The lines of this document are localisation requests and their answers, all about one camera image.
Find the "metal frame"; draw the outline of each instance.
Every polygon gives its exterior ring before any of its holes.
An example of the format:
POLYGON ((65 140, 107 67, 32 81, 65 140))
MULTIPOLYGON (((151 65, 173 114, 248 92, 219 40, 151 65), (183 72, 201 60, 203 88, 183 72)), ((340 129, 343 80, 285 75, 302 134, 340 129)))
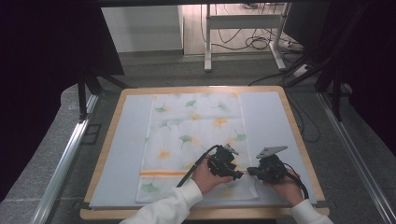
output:
POLYGON ((46 191, 44 192, 44 195, 38 204, 37 209, 35 210, 35 214, 31 221, 32 224, 42 224, 47 221, 50 210, 52 209, 56 197, 58 196, 62 184, 64 183, 67 172, 69 171, 70 165, 76 155, 78 145, 87 128, 87 124, 91 118, 91 114, 97 100, 98 96, 95 95, 91 95, 90 99, 88 100, 87 117, 76 125, 76 128, 73 131, 72 136, 70 137, 70 140, 64 150, 64 154, 62 155, 58 166, 56 167, 56 170, 46 188, 46 191))
POLYGON ((369 192, 376 208, 378 209, 379 214, 384 219, 384 223, 392 224, 396 223, 396 216, 390 207, 389 201, 385 196, 383 190, 378 186, 373 175, 371 174, 369 168, 364 162, 361 154, 359 153, 356 146, 353 144, 352 139, 350 138, 347 130, 345 129, 343 123, 337 119, 337 117, 332 112, 332 103, 330 102, 327 94, 324 92, 318 92, 317 96, 322 103, 330 121, 332 122, 332 126, 337 132, 341 142, 343 143, 346 153, 355 166, 361 181, 369 192))
POLYGON ((205 43, 205 71, 212 71, 212 52, 210 43, 210 30, 218 29, 255 29, 255 28, 276 28, 276 37, 269 46, 274 55, 276 65, 279 70, 286 70, 282 57, 279 54, 277 45, 282 34, 286 18, 288 16, 290 3, 285 3, 281 14, 271 15, 222 15, 211 16, 210 5, 206 5, 206 43, 205 43))

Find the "fabric sheet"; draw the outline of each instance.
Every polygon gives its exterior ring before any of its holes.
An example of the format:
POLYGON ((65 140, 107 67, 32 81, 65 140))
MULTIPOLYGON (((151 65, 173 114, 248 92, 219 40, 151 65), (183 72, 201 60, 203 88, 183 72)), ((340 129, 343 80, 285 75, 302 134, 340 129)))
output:
MULTIPOLYGON (((239 153, 234 155, 236 170, 245 171, 252 166, 237 92, 158 94, 152 97, 137 202, 159 200, 214 145, 230 144, 239 153)), ((254 178, 244 175, 217 187, 204 197, 204 201, 256 197, 254 178)))

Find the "metal rail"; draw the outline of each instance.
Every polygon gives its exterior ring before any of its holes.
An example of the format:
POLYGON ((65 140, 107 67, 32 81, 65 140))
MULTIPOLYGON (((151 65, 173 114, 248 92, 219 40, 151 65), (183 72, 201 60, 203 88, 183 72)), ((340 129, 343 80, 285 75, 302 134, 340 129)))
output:
POLYGON ((47 221, 47 218, 50 214, 50 210, 58 196, 58 193, 64 183, 64 179, 66 178, 67 172, 69 171, 70 165, 76 155, 76 151, 78 149, 78 145, 81 141, 82 135, 84 134, 88 121, 91 117, 94 106, 96 105, 98 97, 95 95, 91 95, 90 99, 87 103, 87 112, 88 116, 81 123, 76 125, 75 130, 70 137, 69 142, 64 150, 64 154, 62 155, 58 166, 52 178, 47 185, 46 191, 38 204, 37 209, 35 210, 35 214, 32 218, 32 224, 43 224, 47 221))
POLYGON ((343 143, 346 153, 355 166, 361 181, 369 192, 376 208, 378 209, 379 214, 384 219, 384 223, 394 224, 396 223, 396 216, 393 212, 387 197, 385 196, 382 189, 378 186, 375 179, 373 178, 369 168, 364 162, 361 154, 359 153, 356 146, 353 144, 352 139, 350 138, 347 130, 345 129, 343 123, 338 121, 337 117, 332 112, 332 103, 330 102, 326 93, 318 92, 317 93, 320 102, 322 103, 327 115, 332 122, 332 126, 337 132, 341 142, 343 143))

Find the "wall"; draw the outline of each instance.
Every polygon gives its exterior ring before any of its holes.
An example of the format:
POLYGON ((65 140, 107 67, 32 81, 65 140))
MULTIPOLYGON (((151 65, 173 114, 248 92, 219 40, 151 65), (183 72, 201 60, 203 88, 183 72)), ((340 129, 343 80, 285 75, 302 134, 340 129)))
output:
POLYGON ((181 6, 102 8, 117 52, 183 49, 181 6))

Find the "human hand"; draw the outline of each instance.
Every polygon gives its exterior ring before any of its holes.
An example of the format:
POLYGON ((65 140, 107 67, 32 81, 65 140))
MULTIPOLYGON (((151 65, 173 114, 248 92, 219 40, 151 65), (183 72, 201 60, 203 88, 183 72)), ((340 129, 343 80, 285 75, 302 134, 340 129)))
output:
MULTIPOLYGON (((291 169, 288 169, 289 174, 294 175, 296 177, 300 177, 296 175, 291 169)), ((283 179, 280 180, 279 183, 270 184, 263 183, 266 187, 273 189, 281 198, 286 200, 292 207, 302 202, 303 194, 301 193, 300 187, 297 183, 290 179, 288 176, 284 176, 283 179)))
POLYGON ((232 176, 219 177, 213 175, 207 165, 208 158, 204 158, 192 174, 192 180, 197 184, 202 194, 208 193, 215 186, 233 181, 232 176))

